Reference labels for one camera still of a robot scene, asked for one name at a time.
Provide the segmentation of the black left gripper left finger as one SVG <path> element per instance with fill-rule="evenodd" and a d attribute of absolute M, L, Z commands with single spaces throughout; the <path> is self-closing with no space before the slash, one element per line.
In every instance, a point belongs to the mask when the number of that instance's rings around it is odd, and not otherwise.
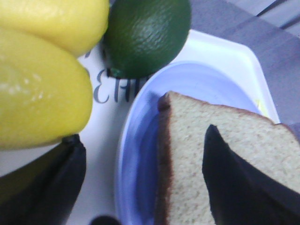
<path fill-rule="evenodd" d="M 46 154 L 0 178 L 2 225 L 64 225 L 86 173 L 79 135 L 62 139 Z"/>

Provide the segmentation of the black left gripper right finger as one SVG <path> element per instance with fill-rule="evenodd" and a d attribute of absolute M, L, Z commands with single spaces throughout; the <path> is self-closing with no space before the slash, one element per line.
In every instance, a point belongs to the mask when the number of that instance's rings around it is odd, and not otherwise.
<path fill-rule="evenodd" d="M 217 225 L 300 223 L 300 194 L 233 152 L 214 125 L 205 134 L 202 173 Z"/>

